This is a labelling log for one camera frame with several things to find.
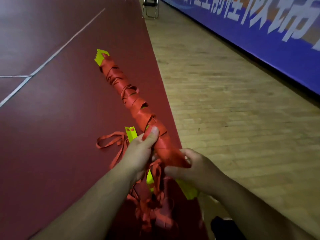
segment person's left hand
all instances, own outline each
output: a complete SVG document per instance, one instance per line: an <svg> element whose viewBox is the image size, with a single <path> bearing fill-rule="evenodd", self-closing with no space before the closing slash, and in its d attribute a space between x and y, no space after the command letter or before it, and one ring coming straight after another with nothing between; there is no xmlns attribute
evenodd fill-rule
<svg viewBox="0 0 320 240"><path fill-rule="evenodd" d="M133 184L139 181L146 171L146 164L151 156L151 148L156 143L159 137L159 129L153 127L149 136L142 141L143 134L135 138L128 146L121 164L128 174L133 175Z"/></svg>

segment forearm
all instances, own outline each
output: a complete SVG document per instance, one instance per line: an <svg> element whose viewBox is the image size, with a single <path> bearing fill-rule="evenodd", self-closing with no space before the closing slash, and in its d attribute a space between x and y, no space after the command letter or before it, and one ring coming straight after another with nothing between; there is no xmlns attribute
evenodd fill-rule
<svg viewBox="0 0 320 240"><path fill-rule="evenodd" d="M224 182L217 199L248 240L315 239L237 182Z"/></svg>
<svg viewBox="0 0 320 240"><path fill-rule="evenodd" d="M130 190L121 162L33 239L103 239Z"/></svg>

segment person's right hand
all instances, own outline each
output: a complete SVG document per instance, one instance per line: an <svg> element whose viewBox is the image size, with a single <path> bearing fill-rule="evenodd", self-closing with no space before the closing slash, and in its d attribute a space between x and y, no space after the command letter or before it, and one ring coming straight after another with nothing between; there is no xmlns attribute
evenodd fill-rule
<svg viewBox="0 0 320 240"><path fill-rule="evenodd" d="M189 159L191 168L167 166L164 169L166 175L189 182L198 190L219 200L219 196L230 183L230 178L202 154L192 149L181 149L181 152Z"/></svg>

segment red-orange fabric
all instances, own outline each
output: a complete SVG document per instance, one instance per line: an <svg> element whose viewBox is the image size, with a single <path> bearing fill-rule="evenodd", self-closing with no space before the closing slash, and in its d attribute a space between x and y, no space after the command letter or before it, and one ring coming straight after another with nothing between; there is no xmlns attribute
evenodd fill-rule
<svg viewBox="0 0 320 240"><path fill-rule="evenodd" d="M142 200L134 187L130 190L127 196L128 200L131 200L136 205L136 217L142 220L142 230L150 232L152 230L152 224L158 222L157 225L161 225L165 229L169 229L172 235L178 233L177 223L170 218L169 214L163 215L161 209L164 200L171 200L172 207L174 202L172 199L165 198L163 190L160 188L160 183L163 180L163 169L166 166L178 166L190 168L190 164L185 160L184 155L177 148L172 147L169 133L166 127L157 119L153 114L146 101L139 96L139 89L131 85L127 77L118 68L110 56L103 54L104 60L101 63L100 71L106 76L107 81L112 85L121 96L123 103L127 109L130 109L132 117L136 120L139 128L145 133L142 140L150 134L152 127L157 126L159 128L159 138L154 145L154 152L158 155L159 159L151 163L146 172L149 170L154 179L153 193L155 197L149 197L146 200ZM107 145L101 146L100 142L112 136L117 136L110 141ZM118 162L121 154L123 155L127 149L129 141L125 133L114 132L111 135L99 137L97 140L97 148L106 148L114 143L121 145L121 149L112 161L110 168L113 168Z"/></svg>

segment red court mat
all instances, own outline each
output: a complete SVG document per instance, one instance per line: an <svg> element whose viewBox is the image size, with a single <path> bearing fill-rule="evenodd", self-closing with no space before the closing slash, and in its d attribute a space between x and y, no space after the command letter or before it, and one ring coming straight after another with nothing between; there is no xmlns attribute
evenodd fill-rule
<svg viewBox="0 0 320 240"><path fill-rule="evenodd" d="M1 76L32 75L0 107L0 239L27 239L108 172L119 148L98 150L96 139L137 128L94 62L97 48L111 54L181 144L138 0L0 0L0 12L7 44L0 101L26 79ZM187 201L173 180L166 192L175 201L178 239L206 239L198 202ZM134 208L123 205L109 238L139 238ZM147 238L166 235L155 232Z"/></svg>

